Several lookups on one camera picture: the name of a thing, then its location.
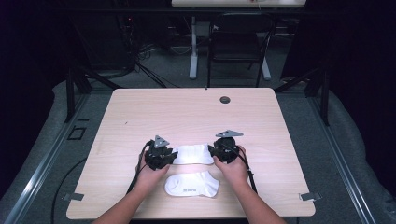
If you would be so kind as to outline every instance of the chair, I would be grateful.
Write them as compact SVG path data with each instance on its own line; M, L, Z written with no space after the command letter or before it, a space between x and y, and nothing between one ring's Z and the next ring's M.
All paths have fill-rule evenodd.
M262 76L262 64L271 33L273 19L261 12L230 12L217 16L209 26L207 87L210 87L211 64L258 63L256 87Z

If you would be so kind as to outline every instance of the chair backrest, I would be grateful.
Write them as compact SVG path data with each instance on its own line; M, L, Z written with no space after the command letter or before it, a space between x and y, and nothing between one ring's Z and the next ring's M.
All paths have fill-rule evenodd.
M210 33L266 33L273 29L273 19L262 12L226 12L218 15L210 25Z

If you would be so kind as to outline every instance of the sock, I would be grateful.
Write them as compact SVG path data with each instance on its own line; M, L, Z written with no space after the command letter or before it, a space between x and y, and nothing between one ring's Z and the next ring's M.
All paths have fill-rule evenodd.
M200 163L208 165L214 162L210 156L207 144L176 147L172 152L178 152L173 164Z
M214 197L218 193L219 181L208 171L192 174L171 175L166 179L165 191L172 196Z

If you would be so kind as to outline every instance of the person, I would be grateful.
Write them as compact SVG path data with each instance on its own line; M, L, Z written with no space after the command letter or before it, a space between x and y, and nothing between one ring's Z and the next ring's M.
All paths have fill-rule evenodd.
M241 148L240 155L245 157L246 150L241 146L239 147ZM213 159L241 203L249 224L286 223L250 187L247 167L240 158L236 158L235 161L229 164L221 162L216 156ZM154 190L160 179L165 176L170 165L164 166L161 170L153 171L146 166L145 160L142 158L141 167L143 169L137 178L134 188L93 223L129 223L138 206Z

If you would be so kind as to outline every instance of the forearm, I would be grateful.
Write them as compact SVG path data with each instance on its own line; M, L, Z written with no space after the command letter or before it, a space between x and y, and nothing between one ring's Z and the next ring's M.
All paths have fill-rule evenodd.
M132 189L131 192L125 195L93 223L129 223L137 208L148 194L144 189Z
M248 183L234 185L236 194L250 224L286 223L268 204L266 204Z

